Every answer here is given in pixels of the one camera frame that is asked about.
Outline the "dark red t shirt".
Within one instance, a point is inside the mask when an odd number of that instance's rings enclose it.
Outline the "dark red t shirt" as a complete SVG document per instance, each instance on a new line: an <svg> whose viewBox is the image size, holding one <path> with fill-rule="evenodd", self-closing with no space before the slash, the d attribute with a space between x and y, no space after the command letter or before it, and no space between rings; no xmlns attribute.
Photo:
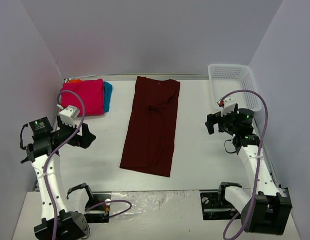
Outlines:
<svg viewBox="0 0 310 240"><path fill-rule="evenodd" d="M138 76L120 168L169 177L180 82Z"/></svg>

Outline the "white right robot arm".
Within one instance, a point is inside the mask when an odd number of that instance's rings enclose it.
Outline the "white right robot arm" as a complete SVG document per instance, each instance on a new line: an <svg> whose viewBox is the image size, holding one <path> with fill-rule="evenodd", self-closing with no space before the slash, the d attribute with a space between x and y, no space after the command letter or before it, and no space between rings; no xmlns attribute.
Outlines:
<svg viewBox="0 0 310 240"><path fill-rule="evenodd" d="M211 206L222 212L233 212L240 218L246 233L280 236L284 233L292 204L289 197L280 193L268 171L259 146L261 140L254 133L253 117L254 112L246 108L207 115L205 126L210 135L217 125L220 133L231 136L234 154L242 161L252 190L247 194L238 183L222 182L216 198L211 199Z"/></svg>

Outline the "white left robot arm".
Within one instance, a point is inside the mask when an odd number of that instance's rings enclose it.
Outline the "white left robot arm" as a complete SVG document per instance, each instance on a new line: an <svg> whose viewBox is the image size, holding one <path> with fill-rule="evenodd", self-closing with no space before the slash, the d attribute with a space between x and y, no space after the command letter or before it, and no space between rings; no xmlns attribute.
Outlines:
<svg viewBox="0 0 310 240"><path fill-rule="evenodd" d="M27 152L21 162L31 162L41 196L41 223L34 227L34 234L39 240L79 240L90 233L85 209L94 206L95 196L86 183L64 190L59 150L66 144L86 149L96 136L84 122L69 126L58 117L57 123L57 131L47 117L23 126L32 129L33 143L20 146Z"/></svg>

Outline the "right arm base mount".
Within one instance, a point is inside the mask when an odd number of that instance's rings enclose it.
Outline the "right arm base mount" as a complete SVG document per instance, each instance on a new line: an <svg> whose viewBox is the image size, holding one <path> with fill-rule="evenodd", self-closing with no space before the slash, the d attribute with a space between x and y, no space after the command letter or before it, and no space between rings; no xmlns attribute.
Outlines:
<svg viewBox="0 0 310 240"><path fill-rule="evenodd" d="M217 189L201 190L199 193L204 221L230 220L237 213L232 204L219 199Z"/></svg>

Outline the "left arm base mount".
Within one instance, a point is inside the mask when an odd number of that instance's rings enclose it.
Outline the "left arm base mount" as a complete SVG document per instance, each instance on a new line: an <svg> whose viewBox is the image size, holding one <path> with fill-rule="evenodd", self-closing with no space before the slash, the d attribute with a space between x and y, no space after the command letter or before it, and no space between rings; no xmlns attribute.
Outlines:
<svg viewBox="0 0 310 240"><path fill-rule="evenodd" d="M93 200L89 200L85 209L88 209L101 202L109 201L111 199L110 192L93 192ZM109 210L105 206L100 205L85 213L85 218L89 224L103 224L109 222Z"/></svg>

